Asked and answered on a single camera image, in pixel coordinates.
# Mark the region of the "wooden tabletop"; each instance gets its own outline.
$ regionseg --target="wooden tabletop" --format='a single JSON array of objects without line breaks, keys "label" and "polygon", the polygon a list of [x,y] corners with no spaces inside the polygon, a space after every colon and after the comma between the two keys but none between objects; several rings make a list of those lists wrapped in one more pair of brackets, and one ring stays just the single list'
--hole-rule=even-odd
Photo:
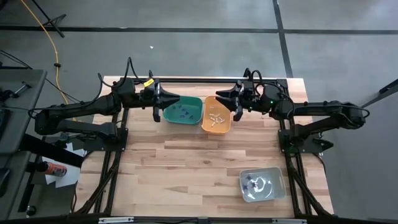
[{"label": "wooden tabletop", "polygon": [[[105,77],[104,80],[112,83],[119,77]],[[290,97],[295,102],[307,100],[301,78],[290,78],[288,84]],[[233,84],[163,83],[162,86],[169,92],[204,100],[216,90],[232,88]],[[109,92],[110,88],[104,86],[101,94]],[[110,121],[110,116],[95,115],[94,118],[94,123],[98,124]],[[311,117],[295,117],[296,123],[311,121]],[[112,215],[294,216],[286,163],[277,141],[279,122],[268,115],[244,111],[241,121],[232,122],[228,133],[215,136],[205,133],[200,124],[173,124],[163,118],[160,123],[155,123],[152,108],[131,109],[127,127],[127,148],[121,158]],[[84,162],[77,187],[76,210],[97,187],[103,157],[104,152],[94,152]],[[322,164],[312,154],[303,154],[302,159],[308,188],[323,207],[333,213]],[[265,167],[282,170],[286,198],[246,203],[239,188],[240,171]],[[302,193],[297,192],[300,208],[304,211]]]}]

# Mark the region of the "gray floor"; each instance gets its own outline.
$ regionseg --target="gray floor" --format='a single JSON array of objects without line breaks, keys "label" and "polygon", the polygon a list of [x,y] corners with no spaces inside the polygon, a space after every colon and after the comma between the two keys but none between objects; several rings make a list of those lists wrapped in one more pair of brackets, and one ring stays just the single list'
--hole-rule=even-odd
[{"label": "gray floor", "polygon": [[[67,13],[63,26],[276,28],[272,0],[38,2],[50,16]],[[394,0],[279,0],[279,5],[285,29],[398,29],[398,1]],[[36,26],[22,4],[15,0],[0,11],[0,24]],[[96,95],[98,72],[122,75],[128,56],[140,75],[151,69],[155,75],[240,77],[249,67],[259,69],[266,77],[286,76],[278,34],[66,32],[65,35],[62,39],[52,33],[62,64],[60,83],[64,91],[81,100]],[[286,35],[286,40],[293,75],[304,78],[311,101],[340,100],[361,105],[397,78],[396,35]],[[48,78],[55,80],[54,52],[43,32],[0,31],[0,49],[31,67],[48,70]],[[46,84],[38,106],[61,102],[58,92]],[[355,186],[350,184],[350,176],[344,171],[348,161],[341,161],[339,153],[342,152],[329,150],[324,156],[335,213],[342,217],[369,218]],[[42,194],[52,194],[48,193],[51,188],[45,189]],[[62,213],[61,210],[53,206],[46,214]]]}]

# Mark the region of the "black cable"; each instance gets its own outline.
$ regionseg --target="black cable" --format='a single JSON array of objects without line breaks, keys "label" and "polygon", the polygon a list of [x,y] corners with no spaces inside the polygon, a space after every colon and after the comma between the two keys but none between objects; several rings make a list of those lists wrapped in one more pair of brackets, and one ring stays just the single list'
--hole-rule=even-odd
[{"label": "black cable", "polygon": [[8,56],[8,55],[6,55],[6,54],[3,54],[3,53],[1,53],[1,52],[0,52],[0,54],[3,55],[3,56],[5,56],[5,57],[7,57],[8,59],[10,59],[10,60],[12,60],[12,61],[18,63],[18,64],[20,64],[20,65],[23,65],[23,66],[26,67],[26,68],[32,69],[32,68],[30,68],[28,65],[26,65],[26,64],[24,64],[24,63],[21,63],[21,62],[19,62],[19,61],[13,59],[12,57],[10,57],[10,56]]},{"label": "black cable", "polygon": [[28,111],[28,115],[30,116],[30,118],[35,119],[31,113],[29,113],[30,109],[27,108],[19,108],[19,107],[15,107],[15,106],[3,106],[0,109],[14,109],[14,110],[24,110],[24,111]]},{"label": "black cable", "polygon": [[76,99],[75,97],[69,95],[68,93],[65,93],[64,91],[60,90],[56,85],[54,85],[54,83],[52,83],[50,80],[48,80],[47,78],[45,78],[45,80],[47,82],[49,82],[52,86],[54,86],[54,88],[56,88],[58,91],[60,91],[61,93],[65,94],[66,96],[69,96],[68,99],[71,100],[74,103],[78,103],[81,102],[81,100]]},{"label": "black cable", "polygon": [[260,78],[260,82],[256,85],[256,87],[254,87],[256,93],[257,93],[259,96],[261,96],[261,94],[258,92],[257,88],[258,88],[259,86],[262,86],[263,88],[265,88],[264,84],[265,84],[265,85],[272,85],[272,86],[278,88],[278,90],[279,90],[280,92],[282,92],[282,90],[280,89],[279,86],[277,86],[277,85],[275,85],[275,84],[273,84],[273,83],[266,83],[266,82],[263,82],[263,81],[262,81],[262,75],[261,75],[261,72],[260,72],[259,70],[254,70],[253,72],[251,72],[251,78],[254,78],[254,73],[257,73],[257,75],[258,75],[259,78]]},{"label": "black cable", "polygon": [[284,96],[285,98],[287,98],[290,102],[291,102],[291,104],[292,104],[292,111],[293,111],[293,114],[294,114],[294,112],[295,112],[295,107],[294,107],[294,102],[293,102],[293,100],[291,99],[291,97],[290,96],[288,96],[288,95],[286,95],[285,93],[279,93],[280,95],[282,95],[282,96]]},{"label": "black cable", "polygon": [[360,125],[353,123],[353,121],[350,120],[350,119],[347,117],[347,115],[345,115],[345,114],[343,114],[343,113],[339,113],[339,114],[342,115],[342,116],[344,116],[344,117],[347,119],[347,121],[351,123],[351,125],[360,128]]},{"label": "black cable", "polygon": [[139,80],[140,83],[143,83],[144,80],[141,80],[140,78],[138,78],[138,76],[137,76],[137,74],[136,74],[136,71],[134,70],[134,66],[132,66],[131,57],[129,57],[129,58],[127,59],[127,66],[126,66],[126,71],[124,72],[123,80],[122,80],[122,82],[119,83],[118,85],[109,85],[109,84],[107,84],[107,83],[104,82],[104,80],[102,79],[102,75],[101,75],[100,73],[98,73],[98,78],[99,78],[99,80],[101,81],[101,83],[104,84],[104,85],[106,85],[107,87],[110,87],[110,88],[120,88],[120,87],[124,84],[124,82],[126,81],[126,77],[127,77],[127,74],[129,73],[129,68],[130,68],[130,67],[131,67],[131,70],[132,70],[134,76]]},{"label": "black cable", "polygon": [[322,163],[323,171],[325,172],[325,175],[326,175],[326,167],[325,167],[325,163],[324,163],[323,159],[316,153],[313,153],[313,155],[316,156],[319,159],[319,161]]},{"label": "black cable", "polygon": [[[21,59],[15,57],[15,56],[13,56],[13,55],[11,55],[10,53],[7,53],[7,52],[5,52],[5,51],[3,51],[3,50],[0,50],[0,54],[3,55],[3,56],[6,56],[6,57],[9,58],[10,60],[12,60],[12,61],[14,61],[14,62],[16,62],[16,63],[19,63],[19,64],[21,64],[21,65],[23,65],[23,66],[25,66],[25,67],[27,67],[27,68],[29,68],[29,69],[33,69],[33,68],[30,67],[28,64],[26,64],[25,62],[23,62]],[[66,97],[67,97],[70,101],[72,101],[72,102],[74,102],[74,103],[80,102],[80,100],[78,100],[78,99],[74,98],[73,96],[69,95],[68,93],[65,93],[64,91],[60,90],[56,85],[54,85],[54,84],[53,84],[50,80],[48,80],[47,78],[46,78],[45,80],[48,81],[52,86],[54,86],[58,91],[60,91],[60,92],[62,92],[63,94],[65,94]]]},{"label": "black cable", "polygon": [[[97,100],[98,97],[100,96],[101,91],[102,91],[102,83],[99,84],[99,91],[98,91],[98,94],[94,97],[93,100],[91,100],[91,101],[90,101],[88,104],[86,104],[86,105],[81,105],[81,106],[76,107],[76,108],[74,108],[74,109],[82,109],[82,108],[84,108],[84,107],[87,107],[87,106],[89,106],[89,105],[92,105],[92,104],[95,102],[95,100]],[[64,110],[64,108],[33,108],[33,109],[30,109],[30,110],[28,111],[28,114],[29,114],[29,116],[30,116],[31,118],[32,118],[32,113],[33,113],[35,110]]]},{"label": "black cable", "polygon": [[75,191],[74,191],[74,193],[73,193],[72,203],[70,204],[70,211],[71,211],[71,213],[75,212],[75,207],[76,207],[76,203],[77,203],[76,188],[77,188],[77,182],[75,183]]},{"label": "black cable", "polygon": [[[87,159],[87,157],[88,157],[91,153],[93,153],[93,151],[87,151],[86,155],[85,155],[84,158],[83,158],[83,162],[84,162],[85,159]],[[75,193],[74,193],[74,196],[73,196],[74,201],[72,200],[73,203],[70,204],[70,210],[71,210],[71,212],[75,212],[75,207],[76,207],[76,202],[77,202],[76,188],[77,188],[77,182],[76,182],[76,184],[75,184]]]},{"label": "black cable", "polygon": [[345,108],[358,109],[358,110],[367,112],[367,115],[365,115],[363,118],[367,118],[367,117],[371,114],[371,112],[370,112],[369,110],[367,110],[367,109],[365,109],[365,108],[360,108],[360,107],[358,107],[358,106],[344,105],[344,107],[345,107]]},{"label": "black cable", "polygon": [[7,58],[9,58],[9,59],[11,59],[11,60],[13,60],[13,61],[15,61],[15,62],[21,64],[21,65],[24,65],[25,67],[27,67],[27,68],[29,68],[29,69],[32,69],[32,67],[30,67],[28,64],[26,64],[25,62],[23,62],[21,59],[19,59],[19,58],[13,56],[12,54],[7,53],[7,52],[5,52],[5,51],[3,51],[3,50],[0,50],[0,52],[2,52],[2,55],[6,56]]}]

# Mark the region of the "red can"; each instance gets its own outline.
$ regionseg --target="red can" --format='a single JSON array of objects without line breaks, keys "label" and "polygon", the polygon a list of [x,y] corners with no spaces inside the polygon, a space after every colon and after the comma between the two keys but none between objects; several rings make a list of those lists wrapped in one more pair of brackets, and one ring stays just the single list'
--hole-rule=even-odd
[{"label": "red can", "polygon": [[36,170],[56,177],[63,177],[68,171],[67,167],[60,164],[54,164],[52,162],[41,162],[37,164]]}]

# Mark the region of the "black metal frame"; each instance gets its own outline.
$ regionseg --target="black metal frame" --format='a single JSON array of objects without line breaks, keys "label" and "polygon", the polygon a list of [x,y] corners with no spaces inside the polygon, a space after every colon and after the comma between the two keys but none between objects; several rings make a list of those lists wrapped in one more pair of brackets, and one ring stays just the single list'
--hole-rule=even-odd
[{"label": "black metal frame", "polygon": [[[33,164],[37,164],[39,162],[40,156],[36,156],[35,161],[30,164],[31,166]],[[29,177],[25,186],[24,193],[22,194],[21,201],[19,202],[18,205],[18,212],[26,212],[26,209],[29,205],[30,197],[32,196],[33,189],[35,187],[34,184],[32,184],[33,176],[35,175],[35,169],[29,169],[29,164],[27,166],[26,172],[29,172]]]},{"label": "black metal frame", "polygon": [[38,156],[44,156],[75,167],[81,167],[81,164],[83,163],[83,158],[81,156],[37,139],[29,134],[25,134],[22,138],[19,150],[30,151]]},{"label": "black metal frame", "polygon": [[[162,78],[160,77],[161,83],[235,83],[237,80],[242,80],[244,78]],[[287,80],[286,79],[265,79],[265,82],[279,85],[286,95],[289,95]],[[127,116],[129,109],[124,109],[123,118],[121,122],[121,128],[125,129],[127,125]],[[116,122],[117,115],[112,118],[113,122]],[[289,120],[290,125],[294,124],[294,120]],[[280,130],[286,130],[286,125],[284,120],[280,121]],[[86,201],[84,206],[82,206],[75,213],[71,213],[66,216],[59,217],[46,217],[46,218],[30,218],[28,220],[15,220],[18,223],[98,223],[100,218],[111,217],[111,211],[113,206],[114,191],[116,189],[116,182],[118,178],[118,169],[121,159],[121,154],[123,150],[115,149],[115,157],[111,167],[108,170],[109,162],[111,158],[111,151],[105,152],[103,168],[101,171],[101,179],[96,190],[93,192],[91,197]],[[290,194],[292,196],[292,205],[294,210],[294,218],[288,219],[288,221],[304,221],[307,223],[380,223],[364,220],[351,220],[345,218],[338,218],[337,216],[331,215],[326,212],[322,206],[316,201],[315,197],[312,195],[311,191],[308,189],[305,182],[305,174],[302,164],[302,158],[300,151],[294,152],[292,156],[291,152],[284,151],[285,161],[287,165],[287,174],[289,178],[289,188]],[[295,157],[297,163],[297,169],[294,168],[292,163],[292,158]],[[103,212],[101,210],[101,201],[104,193],[104,189],[108,182],[110,183],[110,188],[108,192],[108,200],[106,202],[106,207]],[[298,184],[301,188],[305,211],[302,212],[299,207],[299,200],[297,198],[297,190],[295,184]],[[94,207],[94,213],[89,214],[88,212]],[[318,213],[318,215],[312,215],[311,206]],[[283,223],[286,219],[275,219],[275,218],[200,218],[200,217],[133,217],[134,222],[195,222],[198,224],[209,224],[211,222],[253,222],[253,223]],[[7,221],[6,223],[13,223],[14,220]]]},{"label": "black metal frame", "polygon": [[[244,78],[162,78],[160,77],[160,82],[161,83],[235,83],[236,80],[242,80]],[[286,95],[289,95],[288,91],[288,86],[287,86],[287,81],[286,79],[267,79],[265,82],[269,82],[275,85],[280,85],[281,88],[283,88],[284,93]],[[127,114],[128,114],[128,109],[124,109],[123,111],[123,118],[122,118],[122,125],[121,128],[126,127],[126,122],[127,122]],[[117,115],[113,116],[113,122],[116,122]],[[294,120],[290,119],[289,120],[290,125],[294,124]],[[285,130],[285,123],[284,121],[280,122],[280,129]],[[89,200],[82,206],[81,209],[79,209],[76,213],[81,213],[81,214],[87,214],[92,206],[95,204],[94,212],[99,213],[101,210],[101,201],[102,201],[102,195],[103,195],[103,190],[106,186],[106,184],[111,181],[111,186],[109,188],[108,192],[108,200],[106,202],[106,208],[103,213],[110,215],[111,210],[112,210],[112,204],[113,204],[113,198],[114,198],[114,190],[116,187],[116,180],[118,176],[118,167],[119,167],[119,162],[121,158],[121,152],[118,151],[116,152],[115,159],[113,161],[113,164],[111,168],[108,170],[109,166],[109,160],[111,152],[105,152],[105,157],[104,157],[104,162],[103,162],[103,168],[101,171],[101,181],[99,182],[98,187],[94,191],[93,195],[90,197]],[[302,158],[300,155],[300,152],[295,153],[295,159],[297,163],[297,170],[292,165],[291,161],[291,153],[285,151],[284,152],[286,164],[287,164],[287,173],[289,177],[289,185],[290,185],[290,193],[292,196],[292,204],[294,208],[294,215],[295,218],[297,218],[300,215],[311,215],[312,210],[311,210],[311,205],[313,205],[314,209],[318,212],[319,216],[320,215],[328,215],[329,217],[332,217],[329,213],[324,211],[322,209],[322,206],[320,208],[317,207],[319,203],[316,201],[315,197],[311,194],[310,190],[306,186],[305,182],[305,174],[304,174],[304,168],[303,168],[303,163],[302,163]],[[297,191],[295,188],[295,181],[297,181],[298,185],[300,188],[302,188],[303,192],[303,198],[304,198],[304,206],[305,206],[305,212],[301,212],[300,207],[299,207],[299,200],[297,198]],[[134,217],[134,219],[140,219],[140,218],[148,218],[148,217]],[[175,217],[163,217],[162,221],[173,221]],[[258,219],[259,221],[265,222],[270,220],[269,218],[262,218]]]},{"label": "black metal frame", "polygon": [[377,93],[377,96],[373,98],[372,100],[368,101],[364,105],[362,105],[363,108],[370,106],[371,104],[384,99],[385,97],[397,93],[398,92],[398,79],[395,81],[391,82],[390,84],[386,85],[385,87],[381,88],[379,92]]}]

